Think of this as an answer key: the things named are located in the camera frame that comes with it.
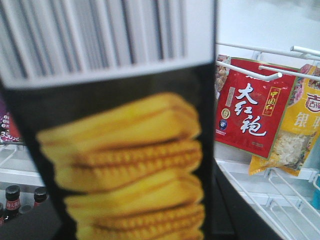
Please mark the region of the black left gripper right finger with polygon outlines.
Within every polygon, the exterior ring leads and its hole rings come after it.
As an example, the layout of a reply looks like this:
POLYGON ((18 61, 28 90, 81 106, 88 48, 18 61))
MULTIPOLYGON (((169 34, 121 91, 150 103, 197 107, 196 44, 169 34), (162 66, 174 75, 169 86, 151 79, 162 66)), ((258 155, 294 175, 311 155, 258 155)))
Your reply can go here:
POLYGON ((212 235, 220 240, 280 240, 282 237, 240 196, 218 165, 212 169, 212 235))

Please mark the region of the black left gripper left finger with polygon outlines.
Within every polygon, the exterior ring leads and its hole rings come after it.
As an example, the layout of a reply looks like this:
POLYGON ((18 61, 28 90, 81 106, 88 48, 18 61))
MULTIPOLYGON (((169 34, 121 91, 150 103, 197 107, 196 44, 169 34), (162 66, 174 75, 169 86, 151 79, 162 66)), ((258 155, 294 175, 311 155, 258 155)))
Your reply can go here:
POLYGON ((2 240, 54 240, 63 223, 50 200, 0 227, 2 240))

